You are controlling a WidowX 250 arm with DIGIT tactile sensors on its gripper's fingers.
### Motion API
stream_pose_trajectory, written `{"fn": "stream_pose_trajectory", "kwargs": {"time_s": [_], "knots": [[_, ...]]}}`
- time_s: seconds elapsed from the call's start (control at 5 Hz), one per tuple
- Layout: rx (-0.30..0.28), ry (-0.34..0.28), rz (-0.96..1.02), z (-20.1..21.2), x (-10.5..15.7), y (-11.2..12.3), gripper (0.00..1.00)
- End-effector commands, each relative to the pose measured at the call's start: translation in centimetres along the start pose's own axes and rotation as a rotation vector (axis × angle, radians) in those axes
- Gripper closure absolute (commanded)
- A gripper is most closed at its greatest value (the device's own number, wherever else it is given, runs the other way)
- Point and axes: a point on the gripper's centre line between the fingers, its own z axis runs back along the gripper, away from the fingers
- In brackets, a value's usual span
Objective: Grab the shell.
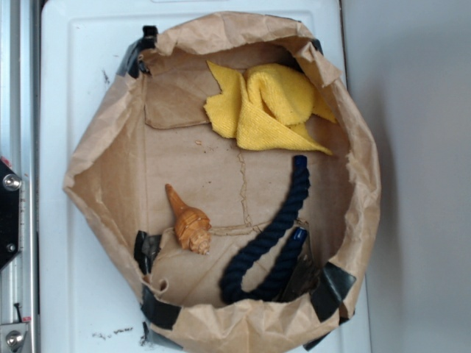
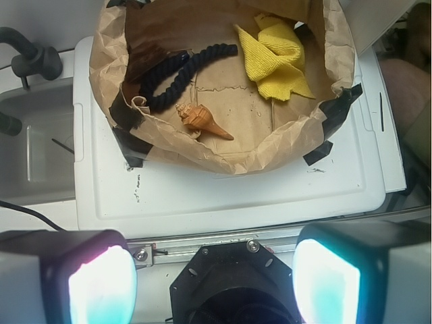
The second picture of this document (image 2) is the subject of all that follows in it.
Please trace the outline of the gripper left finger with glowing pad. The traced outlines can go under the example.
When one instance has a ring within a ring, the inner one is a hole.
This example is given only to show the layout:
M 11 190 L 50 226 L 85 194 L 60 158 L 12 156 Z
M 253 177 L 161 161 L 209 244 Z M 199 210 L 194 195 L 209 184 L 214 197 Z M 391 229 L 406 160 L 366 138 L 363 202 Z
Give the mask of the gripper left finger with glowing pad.
M 1 233 L 2 323 L 129 323 L 136 291 L 115 230 Z

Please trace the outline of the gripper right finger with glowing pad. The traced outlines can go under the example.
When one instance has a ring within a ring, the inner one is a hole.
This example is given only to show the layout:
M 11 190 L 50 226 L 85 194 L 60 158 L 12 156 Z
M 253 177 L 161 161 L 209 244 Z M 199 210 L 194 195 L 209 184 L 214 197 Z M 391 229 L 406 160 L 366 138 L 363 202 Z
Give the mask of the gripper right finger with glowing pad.
M 308 224 L 298 237 L 292 280 L 306 323 L 430 323 L 431 226 Z

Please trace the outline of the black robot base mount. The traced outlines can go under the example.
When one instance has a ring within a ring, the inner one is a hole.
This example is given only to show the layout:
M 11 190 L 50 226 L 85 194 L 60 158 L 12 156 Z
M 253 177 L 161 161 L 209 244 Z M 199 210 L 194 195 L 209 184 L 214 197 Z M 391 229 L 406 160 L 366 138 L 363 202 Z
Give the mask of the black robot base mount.
M 301 323 L 292 270 L 257 241 L 201 247 L 169 287 L 174 323 Z

